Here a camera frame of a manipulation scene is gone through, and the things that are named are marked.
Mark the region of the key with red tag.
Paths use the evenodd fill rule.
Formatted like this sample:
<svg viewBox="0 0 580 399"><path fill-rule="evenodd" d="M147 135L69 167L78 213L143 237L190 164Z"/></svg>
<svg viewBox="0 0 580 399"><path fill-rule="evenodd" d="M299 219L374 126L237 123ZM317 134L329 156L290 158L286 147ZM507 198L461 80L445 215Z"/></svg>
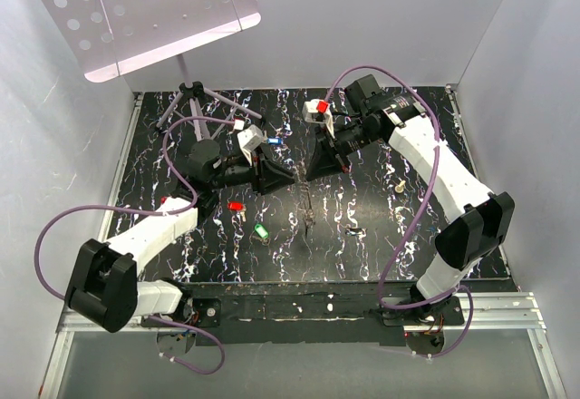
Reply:
<svg viewBox="0 0 580 399"><path fill-rule="evenodd" d="M230 201L227 204L227 208L230 211L235 212L240 217L240 219L243 222L246 221L246 210L247 210L247 207L242 202Z"/></svg>

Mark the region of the key with green tag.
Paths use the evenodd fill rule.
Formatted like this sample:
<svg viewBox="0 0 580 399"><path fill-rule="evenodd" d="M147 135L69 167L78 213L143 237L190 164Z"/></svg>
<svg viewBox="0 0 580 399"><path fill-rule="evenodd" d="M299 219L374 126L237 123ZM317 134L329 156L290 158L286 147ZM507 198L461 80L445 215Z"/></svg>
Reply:
<svg viewBox="0 0 580 399"><path fill-rule="evenodd" d="M262 223L257 223L254 226L253 236L255 239L260 241L264 245L268 245L270 242L270 234L269 231Z"/></svg>

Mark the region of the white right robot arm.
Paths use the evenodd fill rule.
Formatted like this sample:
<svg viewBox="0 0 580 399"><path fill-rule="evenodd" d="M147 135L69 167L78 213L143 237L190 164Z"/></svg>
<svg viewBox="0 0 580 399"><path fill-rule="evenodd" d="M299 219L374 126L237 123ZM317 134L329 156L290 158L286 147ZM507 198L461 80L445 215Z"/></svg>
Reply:
<svg viewBox="0 0 580 399"><path fill-rule="evenodd" d="M442 302L458 290L459 282L504 242L515 201L506 192L494 193L467 170L441 139L433 110L410 86L389 96L368 74L344 92L355 117L341 127L334 125L327 98L303 105L305 121L316 126L306 178L346 173L351 154L384 141L427 182L423 200L435 197L448 225L435 238L436 255L411 287L409 303L381 305L411 311L417 322L430 324L442 314Z"/></svg>

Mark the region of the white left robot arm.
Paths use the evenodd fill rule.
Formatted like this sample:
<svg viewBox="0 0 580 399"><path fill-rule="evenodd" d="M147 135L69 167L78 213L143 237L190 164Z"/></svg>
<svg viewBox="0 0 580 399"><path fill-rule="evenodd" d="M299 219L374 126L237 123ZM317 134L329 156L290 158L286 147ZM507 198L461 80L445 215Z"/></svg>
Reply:
<svg viewBox="0 0 580 399"><path fill-rule="evenodd" d="M293 172L261 149L222 156L213 140L195 143L180 171L184 181L156 215L104 242L90 239L80 247L64 295L66 306L111 333L135 316L163 315L173 326L186 325L193 306L185 288L170 279L141 282L144 268L212 215L221 189L248 184L266 195L295 181Z"/></svg>

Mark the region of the key with blue tag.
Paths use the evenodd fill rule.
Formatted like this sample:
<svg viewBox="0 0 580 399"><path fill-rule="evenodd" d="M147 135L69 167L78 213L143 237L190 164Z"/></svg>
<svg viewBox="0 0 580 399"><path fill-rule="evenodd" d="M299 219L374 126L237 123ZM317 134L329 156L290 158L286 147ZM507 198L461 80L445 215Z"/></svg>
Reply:
<svg viewBox="0 0 580 399"><path fill-rule="evenodd" d="M268 137L266 139L266 143L268 145L281 146L281 145L284 144L284 141L281 138L278 138L278 137Z"/></svg>

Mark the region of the white perforated music stand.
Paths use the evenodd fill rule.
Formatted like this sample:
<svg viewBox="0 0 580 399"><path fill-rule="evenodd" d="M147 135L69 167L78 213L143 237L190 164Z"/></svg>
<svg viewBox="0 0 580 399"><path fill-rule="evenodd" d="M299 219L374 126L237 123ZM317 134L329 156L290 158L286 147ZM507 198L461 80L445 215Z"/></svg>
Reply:
<svg viewBox="0 0 580 399"><path fill-rule="evenodd" d="M42 104L39 124L62 151L77 150L120 109L121 77L260 23L257 0L14 0L30 72L57 78L67 97Z"/></svg>

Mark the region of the aluminium front rail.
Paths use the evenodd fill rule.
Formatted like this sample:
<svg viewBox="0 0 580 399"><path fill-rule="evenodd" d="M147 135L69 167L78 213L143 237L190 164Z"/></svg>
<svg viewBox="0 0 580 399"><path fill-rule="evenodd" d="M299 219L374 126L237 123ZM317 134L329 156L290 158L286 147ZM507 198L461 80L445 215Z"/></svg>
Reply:
<svg viewBox="0 0 580 399"><path fill-rule="evenodd" d="M479 293L455 349L405 363L403 389L421 398L565 398L534 294Z"/></svg>

